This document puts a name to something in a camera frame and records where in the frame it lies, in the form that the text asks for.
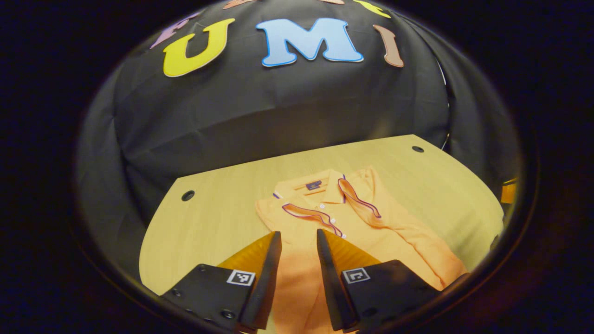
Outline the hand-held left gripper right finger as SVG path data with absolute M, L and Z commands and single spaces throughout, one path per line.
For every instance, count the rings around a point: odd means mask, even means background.
M 399 260 L 381 262 L 327 230 L 316 245 L 325 301 L 335 331 L 369 331 L 408 315 L 439 296 Z

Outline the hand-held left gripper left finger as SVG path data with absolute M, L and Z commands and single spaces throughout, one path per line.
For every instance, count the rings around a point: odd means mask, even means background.
M 229 334 L 256 334 L 267 327 L 282 252 L 273 231 L 217 266 L 200 263 L 163 298 Z

